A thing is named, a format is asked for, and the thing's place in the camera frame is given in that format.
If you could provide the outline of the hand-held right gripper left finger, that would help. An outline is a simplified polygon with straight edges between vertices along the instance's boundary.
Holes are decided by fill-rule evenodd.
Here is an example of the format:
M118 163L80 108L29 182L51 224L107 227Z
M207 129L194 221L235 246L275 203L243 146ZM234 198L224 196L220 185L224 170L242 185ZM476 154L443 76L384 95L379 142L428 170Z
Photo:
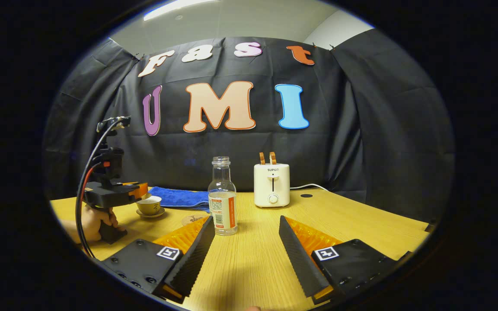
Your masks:
M103 264L140 289L183 303L190 296L215 237L212 216L204 216L153 242L138 239Z

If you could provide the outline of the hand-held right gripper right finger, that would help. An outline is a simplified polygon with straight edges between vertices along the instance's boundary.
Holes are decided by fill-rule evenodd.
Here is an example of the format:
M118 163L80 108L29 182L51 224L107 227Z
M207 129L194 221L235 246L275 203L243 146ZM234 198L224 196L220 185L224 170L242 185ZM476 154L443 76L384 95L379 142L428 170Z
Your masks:
M360 295L412 254L394 260L362 240L340 241L284 215L279 237L304 294L316 305Z

